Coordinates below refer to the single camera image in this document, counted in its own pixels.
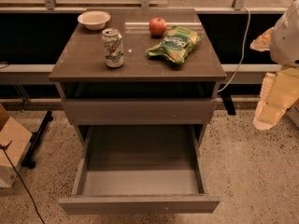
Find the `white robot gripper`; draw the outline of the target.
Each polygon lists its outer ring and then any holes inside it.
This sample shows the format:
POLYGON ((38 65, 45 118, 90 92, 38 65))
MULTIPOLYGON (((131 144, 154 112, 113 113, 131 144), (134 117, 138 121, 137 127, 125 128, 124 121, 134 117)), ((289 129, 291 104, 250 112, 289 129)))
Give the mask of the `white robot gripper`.
MULTIPOLYGON (((299 0, 294 0, 286 12, 271 27, 254 39, 250 46, 256 51, 269 51, 271 60, 288 66, 299 66, 299 0)), ((288 68, 263 79, 253 119, 259 130, 269 130, 299 99, 299 70, 288 68)))

